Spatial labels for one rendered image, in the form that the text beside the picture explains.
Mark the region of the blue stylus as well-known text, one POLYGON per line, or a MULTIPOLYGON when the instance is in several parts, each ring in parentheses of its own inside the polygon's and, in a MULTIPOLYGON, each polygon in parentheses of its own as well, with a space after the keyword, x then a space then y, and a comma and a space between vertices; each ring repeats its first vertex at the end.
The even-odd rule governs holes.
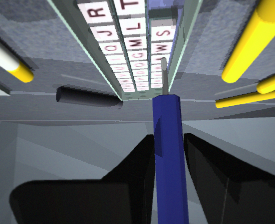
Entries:
POLYGON ((169 95, 161 58, 163 95, 152 98, 158 224, 189 224, 180 97, 169 95))

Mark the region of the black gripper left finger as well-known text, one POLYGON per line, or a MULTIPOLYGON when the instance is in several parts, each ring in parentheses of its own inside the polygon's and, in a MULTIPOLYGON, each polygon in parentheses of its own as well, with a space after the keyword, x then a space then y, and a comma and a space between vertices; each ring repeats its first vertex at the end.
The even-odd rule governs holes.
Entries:
POLYGON ((18 224, 151 224, 154 135, 101 179, 33 180, 9 198, 18 224))

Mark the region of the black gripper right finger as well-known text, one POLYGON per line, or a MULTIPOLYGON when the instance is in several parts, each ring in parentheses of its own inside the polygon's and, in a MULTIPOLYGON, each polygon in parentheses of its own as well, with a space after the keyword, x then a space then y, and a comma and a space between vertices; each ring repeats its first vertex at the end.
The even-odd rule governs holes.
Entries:
POLYGON ((208 224, 275 224, 275 175, 192 133, 183 145, 208 224))

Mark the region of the black cylinder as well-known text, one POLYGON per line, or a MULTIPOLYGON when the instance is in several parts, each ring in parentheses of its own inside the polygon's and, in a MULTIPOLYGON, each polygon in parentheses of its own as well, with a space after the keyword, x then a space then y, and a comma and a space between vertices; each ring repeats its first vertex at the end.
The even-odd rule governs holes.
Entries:
POLYGON ((103 108, 121 109, 123 101, 118 97, 58 87, 56 101, 103 108))

